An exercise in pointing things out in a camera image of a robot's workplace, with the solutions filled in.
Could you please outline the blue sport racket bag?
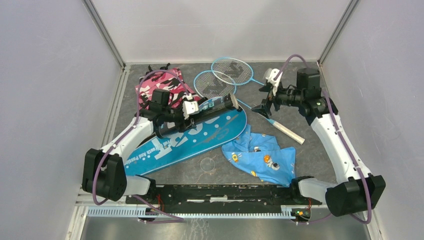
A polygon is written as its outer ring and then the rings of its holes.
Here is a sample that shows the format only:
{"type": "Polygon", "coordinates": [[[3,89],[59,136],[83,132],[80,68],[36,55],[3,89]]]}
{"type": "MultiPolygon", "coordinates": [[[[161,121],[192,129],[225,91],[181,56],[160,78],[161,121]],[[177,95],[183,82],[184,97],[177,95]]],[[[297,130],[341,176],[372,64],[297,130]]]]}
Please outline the blue sport racket bag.
{"type": "Polygon", "coordinates": [[[238,137],[247,125],[244,110],[224,113],[185,132],[143,140],[124,162],[127,176],[146,175],[217,148],[238,137]]]}

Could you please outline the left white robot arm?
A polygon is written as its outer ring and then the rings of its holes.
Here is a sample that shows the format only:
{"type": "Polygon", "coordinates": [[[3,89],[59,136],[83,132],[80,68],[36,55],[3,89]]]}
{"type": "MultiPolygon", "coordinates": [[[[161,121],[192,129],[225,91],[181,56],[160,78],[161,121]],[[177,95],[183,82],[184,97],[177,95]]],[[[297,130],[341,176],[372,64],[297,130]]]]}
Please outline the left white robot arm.
{"type": "Polygon", "coordinates": [[[169,102],[168,90],[155,89],[146,107],[137,110],[129,125],[101,149],[91,148],[84,158],[82,189],[92,194],[93,202],[118,201],[127,195],[137,195],[145,204],[153,203],[157,190],[142,176],[127,176],[124,163],[138,145],[159,133],[164,123],[174,123],[177,131],[187,130],[200,112],[199,102],[185,92],[177,107],[169,102]]]}

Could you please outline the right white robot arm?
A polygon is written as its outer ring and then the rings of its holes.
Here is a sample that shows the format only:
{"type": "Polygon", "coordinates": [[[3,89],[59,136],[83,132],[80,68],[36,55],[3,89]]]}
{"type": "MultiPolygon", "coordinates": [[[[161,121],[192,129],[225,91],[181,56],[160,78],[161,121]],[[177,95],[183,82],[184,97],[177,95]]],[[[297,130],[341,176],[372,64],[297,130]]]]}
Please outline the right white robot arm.
{"type": "Polygon", "coordinates": [[[264,74],[265,84],[259,90],[267,94],[253,112],[270,118],[271,107],[276,111],[281,106],[296,107],[308,125],[316,133],[331,161],[336,183],[317,180],[312,176],[292,180],[289,199],[302,204],[308,198],[328,207],[335,216],[350,215],[357,218],[363,213],[368,224],[386,182],[381,175],[374,175],[355,151],[342,126],[338,109],[321,87],[318,69],[301,68],[296,74],[296,84],[283,87],[282,71],[269,68],[264,74]]]}

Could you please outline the black shuttlecock tube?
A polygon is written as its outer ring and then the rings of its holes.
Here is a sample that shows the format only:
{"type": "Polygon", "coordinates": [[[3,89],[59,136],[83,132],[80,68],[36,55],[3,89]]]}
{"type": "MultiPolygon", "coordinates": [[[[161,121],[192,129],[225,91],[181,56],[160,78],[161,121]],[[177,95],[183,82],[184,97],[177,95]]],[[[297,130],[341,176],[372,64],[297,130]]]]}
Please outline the black shuttlecock tube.
{"type": "Polygon", "coordinates": [[[197,125],[225,113],[242,111],[242,107],[232,93],[211,99],[204,97],[200,101],[198,111],[193,114],[185,114],[183,106],[171,108],[168,112],[160,114],[154,122],[156,136],[163,139],[177,132],[183,133],[194,129],[197,125]]]}

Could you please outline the clear plastic tube lid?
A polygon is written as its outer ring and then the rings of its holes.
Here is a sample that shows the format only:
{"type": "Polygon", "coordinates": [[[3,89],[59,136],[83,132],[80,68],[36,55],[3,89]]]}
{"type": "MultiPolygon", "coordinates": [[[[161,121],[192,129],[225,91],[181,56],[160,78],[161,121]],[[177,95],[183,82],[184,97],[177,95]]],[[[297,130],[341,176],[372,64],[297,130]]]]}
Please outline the clear plastic tube lid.
{"type": "Polygon", "coordinates": [[[216,163],[213,158],[205,157],[200,161],[200,169],[205,173],[213,171],[215,167],[216,163]]]}

